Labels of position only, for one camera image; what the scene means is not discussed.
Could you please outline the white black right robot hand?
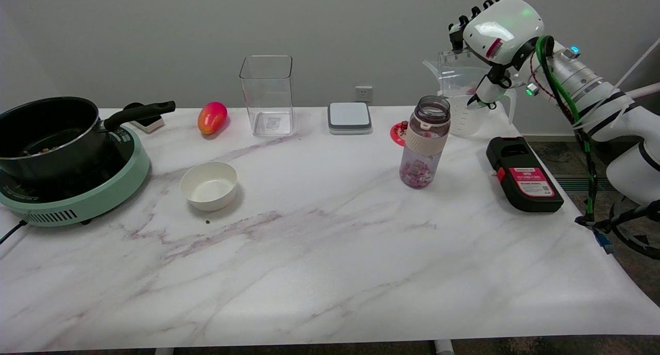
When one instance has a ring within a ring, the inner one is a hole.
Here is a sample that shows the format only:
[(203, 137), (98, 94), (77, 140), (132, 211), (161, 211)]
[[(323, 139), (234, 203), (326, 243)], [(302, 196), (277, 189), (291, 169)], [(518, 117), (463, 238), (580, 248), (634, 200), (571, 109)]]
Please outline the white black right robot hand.
[(520, 71), (544, 30), (538, 12), (523, 0), (486, 0), (449, 25), (452, 51), (468, 49), (489, 66), (467, 103), (470, 109), (493, 108), (516, 85), (511, 72)]

